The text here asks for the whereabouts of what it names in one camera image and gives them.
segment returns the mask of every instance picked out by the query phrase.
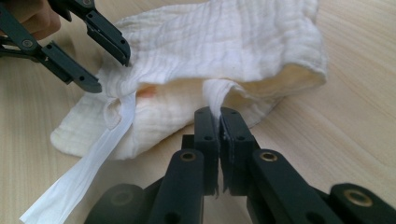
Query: white ribbon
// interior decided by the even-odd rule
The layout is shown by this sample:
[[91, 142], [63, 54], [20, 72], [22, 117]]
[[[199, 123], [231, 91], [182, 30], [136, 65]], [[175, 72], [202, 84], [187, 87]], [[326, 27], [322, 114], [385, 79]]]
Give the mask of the white ribbon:
[[135, 93], [120, 98], [120, 123], [106, 130], [89, 153], [59, 178], [20, 217], [24, 223], [64, 223], [88, 190], [101, 165], [134, 121]]

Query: human hand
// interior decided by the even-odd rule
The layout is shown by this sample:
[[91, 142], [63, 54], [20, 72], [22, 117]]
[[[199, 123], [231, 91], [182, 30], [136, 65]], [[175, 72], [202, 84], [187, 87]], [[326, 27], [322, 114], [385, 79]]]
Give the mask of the human hand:
[[61, 28], [59, 15], [52, 11], [47, 0], [11, 0], [4, 7], [37, 40], [43, 39]]

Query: screw hole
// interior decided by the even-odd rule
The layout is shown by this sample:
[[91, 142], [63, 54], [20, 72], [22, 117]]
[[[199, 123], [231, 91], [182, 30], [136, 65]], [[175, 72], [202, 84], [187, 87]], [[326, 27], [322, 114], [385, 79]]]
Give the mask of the screw hole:
[[180, 155], [180, 158], [183, 161], [194, 161], [195, 160], [195, 154], [192, 152], [184, 152]]
[[263, 152], [260, 157], [264, 161], [277, 161], [277, 156], [271, 152]]
[[176, 212], [167, 213], [164, 217], [164, 221], [166, 224], [177, 224], [181, 220], [181, 217]]
[[314, 212], [309, 212], [306, 214], [306, 219], [308, 219], [308, 221], [312, 224], [325, 224], [326, 221], [324, 220], [324, 218], [319, 215], [318, 213], [314, 213]]
[[346, 189], [344, 195], [350, 202], [358, 206], [370, 207], [373, 205], [373, 200], [358, 189]]
[[114, 193], [110, 201], [115, 206], [123, 206], [129, 203], [133, 197], [134, 195], [131, 191], [121, 190]]

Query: wood grain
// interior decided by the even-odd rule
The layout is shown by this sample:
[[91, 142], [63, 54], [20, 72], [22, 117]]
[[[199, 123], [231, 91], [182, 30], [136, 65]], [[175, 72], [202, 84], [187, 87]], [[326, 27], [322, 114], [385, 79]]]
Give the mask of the wood grain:
[[[199, 0], [95, 1], [110, 20], [171, 4]], [[328, 191], [351, 182], [396, 206], [396, 1], [322, 0], [317, 25], [329, 54], [329, 81], [285, 98], [251, 131], [262, 147], [278, 150], [312, 186]], [[103, 50], [79, 19], [54, 39], [92, 73]], [[0, 59], [0, 223], [19, 216], [78, 158], [50, 143], [50, 133], [82, 91], [65, 86], [40, 64]], [[66, 223], [82, 223], [108, 188], [119, 183], [146, 187], [160, 178], [181, 135], [171, 135], [136, 160], [108, 161]], [[204, 223], [250, 223], [244, 198], [205, 198]]]

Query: white towel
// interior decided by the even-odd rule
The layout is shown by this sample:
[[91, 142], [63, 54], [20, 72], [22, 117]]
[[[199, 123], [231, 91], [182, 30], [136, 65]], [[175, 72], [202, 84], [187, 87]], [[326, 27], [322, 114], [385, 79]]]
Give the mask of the white towel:
[[132, 66], [106, 55], [98, 74], [104, 92], [83, 96], [52, 133], [52, 144], [85, 155], [120, 121], [118, 101], [109, 102], [135, 91], [134, 124], [112, 159], [150, 149], [206, 105], [216, 116], [222, 105], [234, 108], [248, 126], [257, 124], [283, 96], [326, 81], [317, 10], [317, 0], [212, 0], [119, 21]]

